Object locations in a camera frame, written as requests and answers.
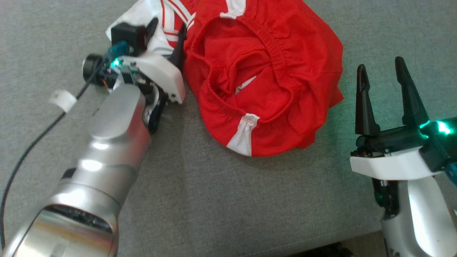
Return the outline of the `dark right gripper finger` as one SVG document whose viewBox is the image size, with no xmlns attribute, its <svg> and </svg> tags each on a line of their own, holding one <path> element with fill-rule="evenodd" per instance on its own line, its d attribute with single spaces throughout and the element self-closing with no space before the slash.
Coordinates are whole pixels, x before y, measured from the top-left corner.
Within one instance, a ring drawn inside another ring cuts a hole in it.
<svg viewBox="0 0 457 257">
<path fill-rule="evenodd" d="M 400 56 L 395 57 L 395 69 L 396 78 L 402 91 L 402 124 L 405 126 L 421 126 L 428 123 L 429 116 L 410 76 L 405 60 Z"/>
<path fill-rule="evenodd" d="M 380 135 L 381 130 L 375 122 L 369 90 L 370 83 L 366 67 L 361 64 L 356 74 L 355 134 L 376 137 Z"/>
</svg>

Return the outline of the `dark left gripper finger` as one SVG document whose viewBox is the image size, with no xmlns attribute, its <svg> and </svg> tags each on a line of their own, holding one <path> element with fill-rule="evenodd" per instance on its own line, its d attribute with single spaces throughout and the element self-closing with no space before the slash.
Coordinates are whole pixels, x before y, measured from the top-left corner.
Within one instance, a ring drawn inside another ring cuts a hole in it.
<svg viewBox="0 0 457 257">
<path fill-rule="evenodd" d="M 158 21 L 159 21 L 158 18 L 154 17 L 150 21 L 150 23 L 147 24 L 147 26 L 146 26 L 146 34 L 145 34 L 145 37 L 144 37 L 145 49 L 147 49 L 147 46 L 149 45 L 150 40 L 152 39 L 152 37 L 155 34 L 156 28 L 158 26 Z"/>
<path fill-rule="evenodd" d="M 184 63 L 184 42 L 186 40 L 187 27 L 185 24 L 181 26 L 178 32 L 178 41 L 172 54 L 170 55 L 170 62 L 177 68 L 183 68 Z"/>
</svg>

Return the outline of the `red and white shirt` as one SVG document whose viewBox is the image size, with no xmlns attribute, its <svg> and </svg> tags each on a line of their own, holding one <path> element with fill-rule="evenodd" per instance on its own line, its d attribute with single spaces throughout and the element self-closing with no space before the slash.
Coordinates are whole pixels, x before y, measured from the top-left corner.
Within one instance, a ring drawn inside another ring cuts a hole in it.
<svg viewBox="0 0 457 257">
<path fill-rule="evenodd" d="M 147 50 L 155 54 L 170 55 L 177 45 L 178 32 L 185 24 L 193 25 L 196 4 L 199 0 L 138 0 L 106 30 L 111 39 L 111 28 L 122 22 L 132 25 L 148 25 L 158 18 L 158 26 Z"/>
</svg>

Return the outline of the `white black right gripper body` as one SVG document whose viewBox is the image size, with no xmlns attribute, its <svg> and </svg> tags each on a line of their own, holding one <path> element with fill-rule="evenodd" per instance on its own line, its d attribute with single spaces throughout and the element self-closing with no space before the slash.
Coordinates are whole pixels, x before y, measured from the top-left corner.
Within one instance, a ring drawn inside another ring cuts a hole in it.
<svg viewBox="0 0 457 257">
<path fill-rule="evenodd" d="M 426 138 L 416 127 L 402 126 L 382 131 L 378 136 L 361 135 L 350 165 L 355 173 L 377 180 L 416 180 L 443 173 L 431 170 L 419 150 Z"/>
</svg>

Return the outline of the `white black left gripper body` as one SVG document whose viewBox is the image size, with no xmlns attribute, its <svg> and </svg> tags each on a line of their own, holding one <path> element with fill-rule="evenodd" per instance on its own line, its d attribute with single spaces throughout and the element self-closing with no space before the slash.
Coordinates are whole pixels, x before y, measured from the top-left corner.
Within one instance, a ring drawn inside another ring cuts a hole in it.
<svg viewBox="0 0 457 257">
<path fill-rule="evenodd" d="M 139 57 L 122 56 L 125 64 L 135 62 L 139 70 L 168 94 L 172 102 L 183 104 L 186 96 L 181 71 L 159 54 L 144 53 Z"/>
</svg>

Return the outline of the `red shorts with white stripes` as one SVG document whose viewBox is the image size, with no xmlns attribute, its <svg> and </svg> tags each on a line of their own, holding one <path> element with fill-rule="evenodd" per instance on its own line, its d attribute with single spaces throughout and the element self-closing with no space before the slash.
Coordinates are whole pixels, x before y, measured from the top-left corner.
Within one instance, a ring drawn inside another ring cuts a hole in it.
<svg viewBox="0 0 457 257">
<path fill-rule="evenodd" d="M 306 148 L 343 100 L 343 45 L 303 0 L 182 0 L 184 75 L 201 117 L 244 156 Z"/>
</svg>

